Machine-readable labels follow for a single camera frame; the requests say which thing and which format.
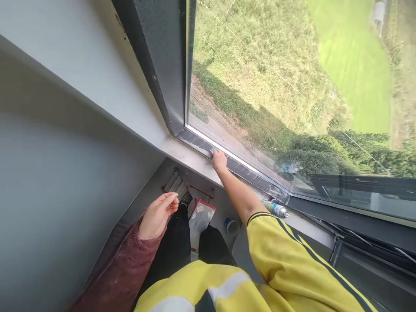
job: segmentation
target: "gray window frame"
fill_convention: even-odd
[[[230,171],[291,209],[416,254],[416,222],[291,192],[283,179],[267,177],[188,124],[196,0],[112,2],[172,136],[208,158],[213,149],[225,151]]]

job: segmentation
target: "shoe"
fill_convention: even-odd
[[[180,204],[179,204],[179,205],[185,205],[186,207],[188,207],[188,206],[189,206],[189,204],[192,202],[192,200],[193,200],[193,198],[192,198],[191,193],[186,192],[186,193],[182,196],[182,198],[181,198],[181,202],[180,202]]]

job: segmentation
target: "vegetation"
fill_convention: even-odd
[[[197,117],[199,120],[205,122],[206,124],[209,121],[208,115],[203,110],[200,110],[196,105],[195,102],[191,99],[189,100],[189,112]]]
[[[351,128],[390,132],[389,59],[369,25],[374,0],[306,0],[319,60],[351,110]]]
[[[331,120],[347,118],[345,101],[335,95],[335,85],[319,64],[303,0],[244,0],[229,6],[204,0],[196,13],[193,70],[218,107],[250,135],[259,128],[253,110],[264,109],[296,133],[325,133]],[[225,88],[218,90],[218,83]],[[236,95],[246,105],[233,101]],[[267,128],[260,139],[266,141],[279,129],[258,115]]]
[[[369,27],[373,4],[198,2],[193,72],[276,172],[416,177],[415,157],[388,149],[396,60]]]
[[[416,152],[416,3],[387,1],[383,43],[393,75],[393,148]]]

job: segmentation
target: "grass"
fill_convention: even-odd
[[[279,155],[333,121],[390,132],[392,81],[373,0],[231,3],[198,2],[193,72],[260,150]]]
[[[331,120],[348,115],[343,98],[330,96],[336,87],[319,63],[316,34],[302,0],[236,1],[227,13],[229,6],[220,0],[198,2],[193,70],[252,140],[259,139],[254,132],[264,133],[262,142],[276,132],[267,126],[274,122],[257,118],[263,111],[291,131],[309,134],[326,133]],[[219,91],[217,80],[226,88]],[[251,109],[232,101],[235,95]]]
[[[416,153],[416,3],[390,1],[384,41],[395,67],[394,138],[396,148]]]
[[[374,0],[306,0],[319,60],[345,98],[352,129],[390,132],[389,59],[370,26]]]
[[[209,118],[208,114],[203,110],[200,110],[196,105],[195,102],[191,99],[189,100],[189,112],[197,117],[199,120],[203,121],[204,123],[208,123]]]

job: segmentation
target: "yellow sleeve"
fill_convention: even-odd
[[[272,214],[252,215],[247,235],[255,267],[295,311],[376,311],[354,286]]]

